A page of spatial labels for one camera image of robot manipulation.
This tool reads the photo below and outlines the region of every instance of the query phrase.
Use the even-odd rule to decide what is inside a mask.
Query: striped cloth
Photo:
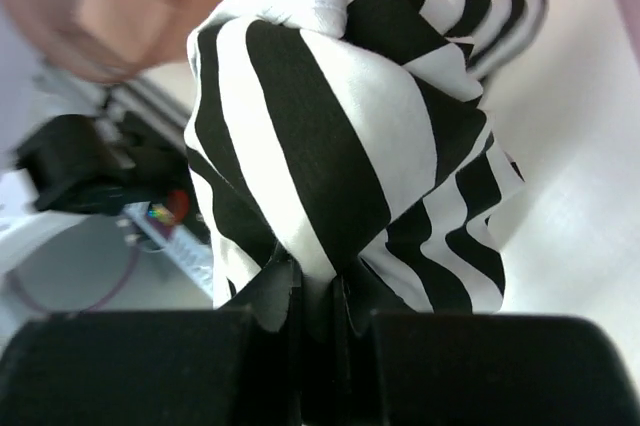
[[[188,40],[185,131],[224,304],[276,247],[313,309],[344,265],[418,311],[496,311],[488,233],[521,184],[479,79],[531,41],[545,0],[225,0]]]

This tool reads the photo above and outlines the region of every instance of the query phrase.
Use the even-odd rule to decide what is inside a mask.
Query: black and white striped fabric
[[[214,305],[280,245],[312,303],[360,257],[415,310],[498,310],[487,220],[521,179],[481,80],[529,44],[545,4],[223,1],[188,40],[185,131]]]

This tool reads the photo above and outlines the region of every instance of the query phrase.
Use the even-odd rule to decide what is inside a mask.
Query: pink cable
[[[133,246],[131,248],[131,254],[129,255],[129,260],[127,261],[127,267],[125,268],[125,271],[122,274],[122,277],[118,280],[116,285],[113,288],[111,288],[111,290],[107,294],[105,294],[102,298],[100,298],[98,301],[96,301],[95,303],[93,303],[92,305],[84,309],[79,310],[79,312],[86,313],[86,312],[97,311],[103,308],[104,306],[106,306],[120,291],[122,291],[122,288],[124,288],[124,286],[127,284],[127,282],[129,281],[129,278],[131,278],[131,275],[133,274],[136,268],[136,265],[138,264],[139,259],[140,259],[140,249],[137,246]],[[33,298],[24,288],[24,285],[22,284],[22,281],[20,281],[20,277],[18,276],[15,270],[10,271],[7,274],[7,279],[9,280],[9,284],[11,288],[16,293],[20,301],[22,301],[30,309],[42,314],[51,314],[51,313],[57,312],[43,306],[35,298]]]

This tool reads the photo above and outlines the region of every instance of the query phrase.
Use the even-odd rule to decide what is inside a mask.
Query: floor
[[[3,71],[4,92],[12,86]],[[186,66],[150,77],[191,102]],[[505,312],[590,318],[640,386],[640,71],[614,0],[551,0],[540,38],[492,84],[487,106],[528,183],[491,223],[507,267]],[[112,222],[92,220],[56,238],[20,274],[51,307],[82,307],[122,272],[119,234]],[[111,307],[207,305],[155,255]],[[5,290],[0,325],[23,317],[21,308]]]

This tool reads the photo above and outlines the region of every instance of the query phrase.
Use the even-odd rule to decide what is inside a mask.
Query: folded cloth
[[[480,80],[527,46],[545,4],[224,0],[188,39],[198,94],[185,131],[226,278],[215,306],[280,245],[308,310],[357,257],[417,311],[498,310],[486,222],[521,178]]]

